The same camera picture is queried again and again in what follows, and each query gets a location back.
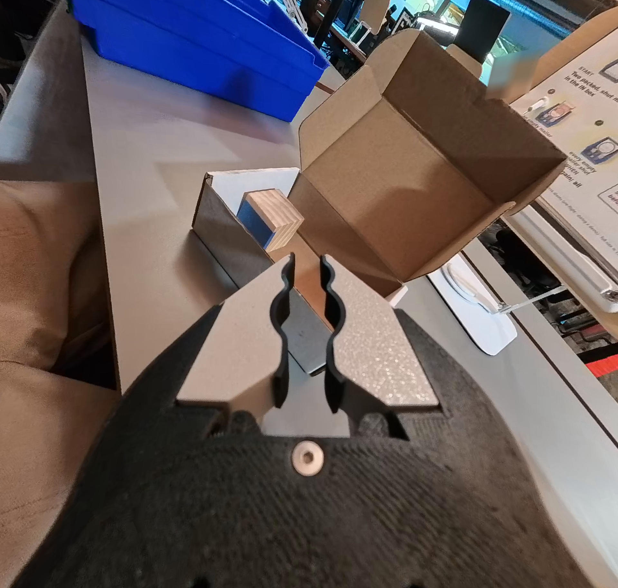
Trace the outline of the natural wooden cube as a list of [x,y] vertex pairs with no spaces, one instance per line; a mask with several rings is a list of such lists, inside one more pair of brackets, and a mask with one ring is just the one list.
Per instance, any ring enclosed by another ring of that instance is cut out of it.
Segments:
[[266,220],[274,230],[266,252],[272,252],[287,245],[304,221],[303,216],[281,190],[250,191],[244,194],[244,199],[250,201],[262,219]]

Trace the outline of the white cardboard mailer box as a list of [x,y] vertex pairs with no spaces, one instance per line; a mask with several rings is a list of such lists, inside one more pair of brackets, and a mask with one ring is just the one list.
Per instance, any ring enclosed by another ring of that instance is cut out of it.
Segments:
[[192,230],[238,288],[288,253],[296,258],[290,355],[325,365],[320,256],[330,254],[383,297],[438,270],[498,218],[528,206],[566,155],[427,33],[405,29],[300,124],[289,200],[304,218],[266,252],[236,213],[246,192],[280,189],[276,170],[210,172]]

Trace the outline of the red crate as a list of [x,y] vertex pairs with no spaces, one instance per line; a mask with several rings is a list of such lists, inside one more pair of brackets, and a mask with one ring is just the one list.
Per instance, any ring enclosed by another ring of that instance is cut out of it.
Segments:
[[617,355],[605,357],[586,363],[586,367],[596,378],[617,372]]

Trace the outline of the instruction sheet on board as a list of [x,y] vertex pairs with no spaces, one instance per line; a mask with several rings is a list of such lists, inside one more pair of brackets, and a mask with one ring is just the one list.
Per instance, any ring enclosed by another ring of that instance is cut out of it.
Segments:
[[[613,31],[617,31],[616,7],[585,22],[544,54],[537,63],[529,90]],[[526,93],[515,95],[510,107]],[[550,185],[526,206],[523,203],[518,204],[517,211],[512,212],[514,227],[534,240],[537,252],[545,255],[546,262],[574,294],[598,311],[616,314],[617,270],[610,269],[602,260],[591,256],[579,240],[573,238],[560,222],[539,205],[540,196]]]

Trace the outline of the person's tan trousers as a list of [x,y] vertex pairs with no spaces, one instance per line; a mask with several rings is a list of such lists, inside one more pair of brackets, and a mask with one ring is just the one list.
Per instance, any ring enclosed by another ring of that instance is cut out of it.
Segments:
[[1,182],[1,587],[64,505],[119,397],[69,377],[110,339],[92,182]]

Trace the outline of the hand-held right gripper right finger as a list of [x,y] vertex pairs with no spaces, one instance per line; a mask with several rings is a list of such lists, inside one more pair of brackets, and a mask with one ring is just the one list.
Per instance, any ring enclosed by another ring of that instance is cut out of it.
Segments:
[[324,390],[333,413],[398,414],[439,407],[396,310],[329,254],[320,259],[326,345]]

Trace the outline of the black panel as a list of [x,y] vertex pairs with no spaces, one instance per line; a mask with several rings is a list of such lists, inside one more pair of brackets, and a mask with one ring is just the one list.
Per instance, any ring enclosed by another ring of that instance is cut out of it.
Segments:
[[510,12],[490,0],[470,0],[453,44],[483,64]]

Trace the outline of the black metal pole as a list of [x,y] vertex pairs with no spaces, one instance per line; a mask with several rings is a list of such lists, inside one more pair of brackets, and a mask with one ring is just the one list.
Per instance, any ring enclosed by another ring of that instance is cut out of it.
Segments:
[[313,42],[318,51],[321,50],[324,41],[328,37],[331,26],[339,13],[343,1],[344,0],[331,0],[328,9],[323,14],[323,19],[318,30],[316,31]]

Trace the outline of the blue plastic bin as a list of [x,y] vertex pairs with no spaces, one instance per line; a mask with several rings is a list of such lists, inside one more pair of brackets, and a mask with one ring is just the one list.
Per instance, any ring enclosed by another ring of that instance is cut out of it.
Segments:
[[285,122],[329,68],[276,2],[67,1],[100,57]]

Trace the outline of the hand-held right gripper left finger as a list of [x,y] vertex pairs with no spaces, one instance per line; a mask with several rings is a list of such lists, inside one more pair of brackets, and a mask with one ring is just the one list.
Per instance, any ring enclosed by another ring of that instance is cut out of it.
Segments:
[[181,405],[269,411],[289,390],[288,339],[295,255],[284,256],[221,305],[176,396]]

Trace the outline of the blue wooden cube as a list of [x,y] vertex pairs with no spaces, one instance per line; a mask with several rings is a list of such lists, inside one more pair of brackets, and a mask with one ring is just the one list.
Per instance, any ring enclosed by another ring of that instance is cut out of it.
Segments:
[[267,224],[266,220],[262,219],[248,199],[242,201],[236,216],[254,240],[264,250],[267,250],[273,238],[274,230]]

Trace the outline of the white document stand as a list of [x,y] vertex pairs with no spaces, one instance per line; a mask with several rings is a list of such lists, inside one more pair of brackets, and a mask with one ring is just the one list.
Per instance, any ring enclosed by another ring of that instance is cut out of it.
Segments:
[[514,311],[567,290],[558,285],[517,304],[506,304],[490,293],[462,253],[427,278],[476,347],[488,356],[497,355],[517,337],[510,317]]

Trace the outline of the grey desk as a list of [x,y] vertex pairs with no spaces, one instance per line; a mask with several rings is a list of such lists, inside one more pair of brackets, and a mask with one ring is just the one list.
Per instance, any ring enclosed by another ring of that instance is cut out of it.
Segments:
[[[292,123],[98,57],[58,0],[1,117],[4,180],[96,178],[117,385],[126,391],[234,288],[190,232],[207,172],[300,164]],[[592,582],[617,585],[617,403],[532,305],[487,356],[429,279],[400,307],[481,386],[517,439],[543,502]]]

